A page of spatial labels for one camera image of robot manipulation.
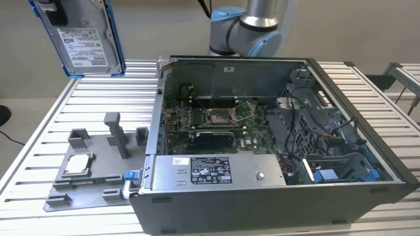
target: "white wall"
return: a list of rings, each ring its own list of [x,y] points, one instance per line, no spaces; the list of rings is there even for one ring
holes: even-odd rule
[[[352,61],[364,73],[420,63],[418,11],[420,0],[297,0],[284,56]]]

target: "hard drive label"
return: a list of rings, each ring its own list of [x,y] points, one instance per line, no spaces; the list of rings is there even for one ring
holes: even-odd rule
[[[190,182],[193,184],[232,183],[228,157],[192,157]]]
[[[94,28],[61,28],[58,34],[73,67],[108,66],[105,51]]]

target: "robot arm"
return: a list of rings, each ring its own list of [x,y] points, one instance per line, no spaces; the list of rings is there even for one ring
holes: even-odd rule
[[[109,0],[29,0],[68,77],[122,76],[125,62]],[[222,7],[210,15],[209,54],[272,56],[280,46],[277,0],[248,0],[246,9]]]
[[[221,7],[210,16],[209,55],[270,57],[281,36],[276,30],[276,0],[248,0],[246,9]]]

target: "white label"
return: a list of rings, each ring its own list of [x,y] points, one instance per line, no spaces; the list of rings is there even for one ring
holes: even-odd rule
[[[234,72],[234,67],[224,67],[222,72]]]
[[[58,29],[58,34],[73,67],[108,66],[102,44],[94,28],[62,28]]]
[[[173,158],[173,161],[172,161],[172,164],[173,165],[189,165],[189,158]]]

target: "black cable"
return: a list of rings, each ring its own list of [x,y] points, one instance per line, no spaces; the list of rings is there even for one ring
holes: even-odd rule
[[[198,2],[200,6],[201,6],[201,8],[202,8],[202,11],[204,11],[204,13],[205,13],[205,16],[206,16],[208,18],[210,18],[210,12],[209,12],[208,6],[205,5],[204,0],[197,0],[197,2]]]
[[[334,128],[332,131],[330,131],[330,135],[333,135],[333,133],[336,133],[336,131],[338,129],[341,129],[342,127],[345,127],[352,121],[354,120],[354,117],[352,117],[341,126],[338,126],[337,128]]]
[[[409,108],[408,112],[406,112],[406,115],[408,115],[408,116],[412,114],[413,109],[414,109],[414,107],[412,106],[412,107]]]
[[[292,136],[292,133],[293,133],[293,130],[294,130],[294,120],[296,120],[296,108],[294,108],[294,103],[293,103],[293,100],[290,98],[290,104],[292,104],[292,120],[290,120],[290,128],[289,128],[289,134],[286,136],[286,139],[284,141],[284,150],[288,152],[288,157],[289,158],[293,158],[294,155],[293,155],[293,151],[289,150],[289,139],[290,139],[290,136]]]
[[[289,96],[288,96],[288,97],[292,97],[293,92],[294,92],[296,90],[298,90],[298,89],[309,89],[309,90],[313,92],[313,90],[312,90],[312,88],[310,88],[310,87],[308,87],[308,86],[301,86],[301,87],[297,87],[297,88],[294,88],[294,89],[292,90],[292,92],[290,92],[290,94],[289,94]]]
[[[21,143],[21,142],[13,140],[2,131],[0,131],[0,134],[2,134],[2,135],[6,137],[6,139],[9,139],[12,142],[14,142],[14,143],[17,143],[17,144],[20,144],[20,145],[22,145],[22,146],[25,145],[24,143]]]
[[[212,0],[209,0],[209,14],[212,14]]]
[[[406,89],[406,87],[404,87],[404,89],[402,89],[402,91],[401,91],[401,93],[400,93],[400,95],[398,95],[398,98],[394,100],[394,104],[398,103],[400,98],[401,98],[401,96],[402,96],[402,93],[404,93],[405,89]]]

